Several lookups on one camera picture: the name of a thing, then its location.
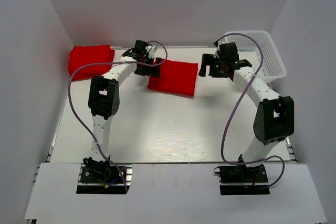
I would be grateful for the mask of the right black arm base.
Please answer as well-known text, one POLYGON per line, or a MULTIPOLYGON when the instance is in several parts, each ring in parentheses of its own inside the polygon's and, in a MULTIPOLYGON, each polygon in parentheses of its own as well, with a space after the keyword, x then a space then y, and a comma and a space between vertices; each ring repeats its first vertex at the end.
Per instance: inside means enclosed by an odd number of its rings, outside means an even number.
POLYGON ((269 195, 269 185, 264 165, 217 166, 214 174, 219 178, 222 196, 269 195))

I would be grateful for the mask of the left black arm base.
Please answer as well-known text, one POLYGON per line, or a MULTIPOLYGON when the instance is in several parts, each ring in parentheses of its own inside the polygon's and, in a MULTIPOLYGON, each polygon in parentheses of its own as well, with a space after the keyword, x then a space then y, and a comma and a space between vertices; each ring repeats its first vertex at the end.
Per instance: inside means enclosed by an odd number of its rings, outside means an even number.
POLYGON ((132 165, 121 165, 119 168, 122 173, 119 173, 114 166, 110 166, 105 174, 99 174, 82 164, 76 194, 125 195, 127 192, 121 176, 129 189, 132 179, 132 165))

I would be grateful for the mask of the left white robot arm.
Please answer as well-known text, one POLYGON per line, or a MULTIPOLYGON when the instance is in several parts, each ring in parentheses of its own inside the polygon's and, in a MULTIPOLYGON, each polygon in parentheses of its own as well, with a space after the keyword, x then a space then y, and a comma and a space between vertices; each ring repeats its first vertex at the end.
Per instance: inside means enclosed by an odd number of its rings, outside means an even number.
POLYGON ((91 79, 88 107, 92 116, 92 146, 85 165, 95 166, 93 176, 98 181, 108 180, 109 166, 115 165, 109 155, 109 140, 112 119, 120 107, 121 85, 131 74, 159 77, 161 65, 167 59, 155 56, 157 46, 154 44, 155 41, 137 40, 106 73, 91 79))

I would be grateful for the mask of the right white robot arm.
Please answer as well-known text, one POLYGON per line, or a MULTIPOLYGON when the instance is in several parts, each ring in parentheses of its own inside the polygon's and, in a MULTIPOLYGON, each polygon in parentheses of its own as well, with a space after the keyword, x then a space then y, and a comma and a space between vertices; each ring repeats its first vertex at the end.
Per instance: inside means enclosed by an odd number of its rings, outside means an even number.
POLYGON ((283 97, 272 90, 257 76, 252 64, 240 59, 235 43, 218 45, 214 54, 203 54, 200 77, 229 78, 243 89, 257 108, 253 122, 254 138, 241 154, 239 161, 230 165, 238 166, 238 177, 247 182, 256 175, 255 167, 261 165, 270 151, 295 129, 295 103, 290 96, 283 97))

